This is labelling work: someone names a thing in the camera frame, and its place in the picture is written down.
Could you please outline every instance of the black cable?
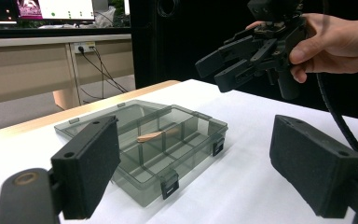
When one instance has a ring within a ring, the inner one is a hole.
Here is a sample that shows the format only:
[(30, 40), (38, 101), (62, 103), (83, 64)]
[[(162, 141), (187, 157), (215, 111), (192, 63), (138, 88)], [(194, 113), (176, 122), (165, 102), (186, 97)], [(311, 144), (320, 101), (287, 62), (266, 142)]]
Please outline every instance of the black cable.
[[(328, 13), (328, 0), (323, 0), (323, 8), (324, 15)], [(342, 114), (338, 112), (337, 108), (331, 103), (331, 100), (327, 94), (327, 90), (325, 87), (325, 75), (317, 73), (316, 78), (318, 80), (319, 90), (321, 92), (322, 98), (324, 100), (324, 104), (326, 105), (328, 111), (332, 115), (334, 121), (336, 122), (338, 128), (344, 134), (351, 148), (358, 152), (358, 141), (351, 132), (351, 129), (348, 127), (344, 118), (342, 118)]]
[[(84, 53), (82, 53), (82, 55), (83, 55), (83, 57), (84, 57), (90, 64), (92, 64), (92, 65), (93, 65), (98, 71), (100, 71), (104, 76), (110, 78), (110, 80), (112, 80), (116, 85), (118, 84), (118, 83), (116, 83), (116, 82), (112, 79), (112, 77), (110, 76), (110, 74), (109, 74), (109, 76), (108, 76), (106, 73), (104, 73), (100, 68), (98, 68), (97, 65), (95, 65), (92, 61), (90, 61), (90, 59), (89, 59), (88, 57), (86, 57), (86, 55), (85, 55)], [(114, 84), (108, 82), (107, 80), (106, 80), (106, 82), (109, 83), (111, 86), (115, 87), (116, 89), (118, 89), (119, 91), (123, 92), (123, 93), (124, 93), (124, 92), (128, 92), (127, 90), (125, 90), (125, 89), (122, 90), (119, 86), (115, 86)]]
[(100, 54), (100, 52), (97, 50), (97, 48), (93, 47), (92, 49), (94, 50), (95, 54), (97, 55), (98, 59), (99, 59), (100, 62), (101, 62), (101, 65), (102, 65), (103, 68), (105, 69), (105, 71), (106, 71), (107, 75), (110, 77), (110, 79), (111, 79), (113, 82), (115, 82), (115, 84), (116, 84), (118, 87), (120, 87), (120, 88), (122, 89), (122, 92), (128, 92), (123, 86), (121, 86), (119, 83), (117, 83), (116, 81), (113, 80), (112, 76), (109, 74), (109, 72), (108, 72), (106, 66), (105, 66), (104, 63), (103, 63), (103, 60), (102, 60), (102, 58), (101, 58), (101, 54)]
[(101, 84), (102, 84), (102, 97), (104, 94), (104, 89), (103, 89), (103, 82), (104, 82), (104, 77), (103, 77), (103, 63), (100, 63), (100, 68), (101, 68)]
[(110, 20), (109, 18), (107, 18), (107, 16), (105, 16), (104, 14), (102, 14), (101, 12), (94, 12), (94, 14), (95, 13), (98, 13), (98, 14), (100, 14), (101, 16), (103, 16), (103, 17), (105, 17), (107, 20), (109, 20), (110, 21), (110, 23), (112, 24), (112, 26), (113, 26), (113, 21), (112, 20)]
[(83, 90), (82, 88), (80, 88), (84, 93), (86, 93), (86, 95), (88, 95), (89, 97), (91, 98), (94, 98), (94, 99), (99, 99), (99, 100), (103, 100), (104, 98), (101, 98), (101, 97), (96, 97), (96, 96), (92, 96), (90, 94), (88, 94), (85, 90)]

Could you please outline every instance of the plastic organizer box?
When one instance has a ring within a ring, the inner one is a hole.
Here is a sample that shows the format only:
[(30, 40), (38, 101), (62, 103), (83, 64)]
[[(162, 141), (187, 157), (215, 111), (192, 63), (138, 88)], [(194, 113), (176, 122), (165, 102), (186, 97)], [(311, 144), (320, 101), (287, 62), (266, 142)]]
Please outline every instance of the plastic organizer box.
[[(118, 118), (121, 159), (112, 180), (141, 206), (173, 194), (179, 179), (223, 149), (227, 131), (225, 122), (199, 112), (139, 100), (70, 119), (55, 129), (72, 138), (94, 119), (109, 115)], [(139, 142), (138, 137), (151, 133), (156, 136)]]

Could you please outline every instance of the wall socket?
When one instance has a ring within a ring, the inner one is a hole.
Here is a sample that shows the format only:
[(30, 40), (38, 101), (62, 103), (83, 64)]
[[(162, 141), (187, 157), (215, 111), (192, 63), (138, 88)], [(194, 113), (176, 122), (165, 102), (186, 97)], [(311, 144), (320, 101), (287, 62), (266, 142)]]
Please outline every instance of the wall socket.
[(81, 53), (81, 51), (79, 50), (79, 48), (83, 48), (84, 52), (94, 52), (95, 48), (95, 42), (94, 41), (88, 41), (88, 42), (77, 42), (74, 43), (75, 46), (75, 53)]

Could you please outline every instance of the wooden piece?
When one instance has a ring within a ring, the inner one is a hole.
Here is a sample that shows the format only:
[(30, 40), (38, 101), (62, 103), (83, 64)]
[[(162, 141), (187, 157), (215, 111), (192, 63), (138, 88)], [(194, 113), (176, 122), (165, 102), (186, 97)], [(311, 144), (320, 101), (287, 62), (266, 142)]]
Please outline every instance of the wooden piece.
[(147, 133), (147, 134), (144, 134), (144, 135), (141, 135), (141, 136), (138, 136), (137, 137), (137, 141), (139, 143), (143, 143), (143, 142), (146, 142), (146, 141), (149, 141), (150, 139), (158, 136), (162, 134), (162, 132), (156, 132), (156, 133)]

